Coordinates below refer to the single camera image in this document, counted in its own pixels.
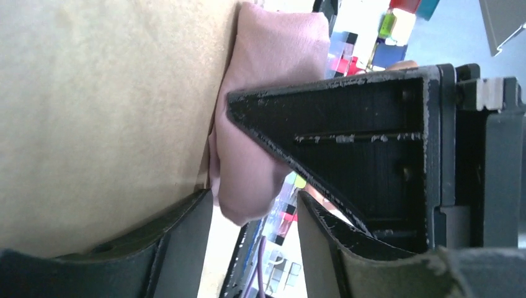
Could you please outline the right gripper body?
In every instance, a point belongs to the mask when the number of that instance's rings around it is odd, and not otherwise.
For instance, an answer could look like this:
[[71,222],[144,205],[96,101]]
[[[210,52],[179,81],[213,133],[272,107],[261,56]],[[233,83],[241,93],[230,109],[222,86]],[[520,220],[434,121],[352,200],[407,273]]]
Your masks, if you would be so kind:
[[455,69],[456,240],[447,247],[517,248],[525,181],[525,104],[515,77]]

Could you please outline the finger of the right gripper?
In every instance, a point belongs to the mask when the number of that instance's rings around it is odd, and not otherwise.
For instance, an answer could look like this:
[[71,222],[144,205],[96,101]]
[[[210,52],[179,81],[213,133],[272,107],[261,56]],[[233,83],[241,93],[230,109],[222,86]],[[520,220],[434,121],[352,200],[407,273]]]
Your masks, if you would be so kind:
[[228,118],[370,236],[423,252],[440,202],[437,66],[233,91]]

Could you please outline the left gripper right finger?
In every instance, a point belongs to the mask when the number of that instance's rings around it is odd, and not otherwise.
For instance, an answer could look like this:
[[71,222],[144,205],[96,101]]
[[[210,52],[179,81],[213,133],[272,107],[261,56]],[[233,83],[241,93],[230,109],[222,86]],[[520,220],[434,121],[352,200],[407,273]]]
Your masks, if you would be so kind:
[[414,254],[353,227],[300,191],[298,233],[308,297],[402,297],[386,266]]

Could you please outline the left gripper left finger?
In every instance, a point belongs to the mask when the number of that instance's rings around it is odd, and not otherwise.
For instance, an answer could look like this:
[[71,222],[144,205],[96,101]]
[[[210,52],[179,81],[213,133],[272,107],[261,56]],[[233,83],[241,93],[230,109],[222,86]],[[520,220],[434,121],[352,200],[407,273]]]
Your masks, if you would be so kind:
[[196,297],[212,209],[202,189],[126,235],[60,257],[56,297]]

